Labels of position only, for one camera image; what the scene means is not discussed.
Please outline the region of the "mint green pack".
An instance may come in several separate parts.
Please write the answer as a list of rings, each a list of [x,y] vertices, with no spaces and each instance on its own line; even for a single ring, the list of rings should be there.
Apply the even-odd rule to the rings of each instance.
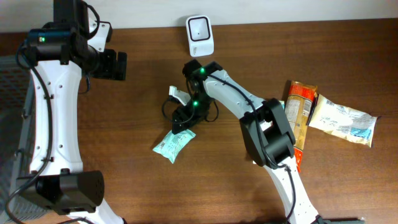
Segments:
[[[196,136],[194,132],[187,129],[178,134],[169,131],[153,151],[167,158],[172,164],[175,162],[179,152]]]

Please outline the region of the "orange biscuit pack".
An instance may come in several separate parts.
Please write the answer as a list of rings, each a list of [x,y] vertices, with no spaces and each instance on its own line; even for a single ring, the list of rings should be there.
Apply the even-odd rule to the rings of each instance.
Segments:
[[[317,86],[291,81],[284,111],[295,137],[294,151],[299,172],[307,135],[307,122],[316,97]]]

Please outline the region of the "yellow snack bag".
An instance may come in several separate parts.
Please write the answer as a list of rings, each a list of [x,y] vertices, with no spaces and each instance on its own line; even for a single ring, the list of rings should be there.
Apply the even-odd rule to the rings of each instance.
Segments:
[[[372,147],[378,119],[377,116],[336,104],[318,95],[308,125],[349,142]]]

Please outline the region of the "white tube with tan cap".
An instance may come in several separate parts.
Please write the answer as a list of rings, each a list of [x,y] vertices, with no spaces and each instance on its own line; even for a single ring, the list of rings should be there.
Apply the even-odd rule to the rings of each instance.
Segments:
[[[259,129],[261,133],[259,133],[257,129],[257,124],[254,121],[251,127],[251,137],[253,141],[253,147],[250,152],[252,160],[260,167],[267,166],[266,155],[264,154],[261,146],[261,142],[263,146],[267,144],[267,139],[265,137],[265,131],[272,126],[271,122],[267,122],[265,120],[259,122]]]

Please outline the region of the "green tissue pack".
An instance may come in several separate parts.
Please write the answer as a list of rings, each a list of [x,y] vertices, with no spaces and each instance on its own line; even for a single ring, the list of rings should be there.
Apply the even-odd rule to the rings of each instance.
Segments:
[[[285,101],[279,101],[279,102],[282,105],[282,109],[285,110]]]

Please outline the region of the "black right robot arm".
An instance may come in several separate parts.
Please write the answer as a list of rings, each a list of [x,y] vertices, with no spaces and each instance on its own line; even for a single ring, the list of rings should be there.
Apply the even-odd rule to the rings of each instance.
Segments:
[[[201,65],[193,59],[182,73],[188,91],[169,91],[180,102],[172,113],[172,132],[178,134],[206,121],[210,105],[219,101],[238,118],[250,158],[270,175],[284,206],[285,222],[328,223],[312,205],[299,176],[295,136],[279,100],[252,95],[216,62]]]

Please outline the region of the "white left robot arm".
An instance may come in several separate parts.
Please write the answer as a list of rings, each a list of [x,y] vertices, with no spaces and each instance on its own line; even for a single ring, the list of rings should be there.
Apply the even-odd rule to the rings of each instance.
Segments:
[[[16,55],[34,81],[35,145],[15,193],[74,222],[124,222],[105,201],[102,173],[84,171],[77,133],[81,80],[126,77],[127,55],[105,47],[112,33],[86,2],[55,1],[53,20],[30,30]]]

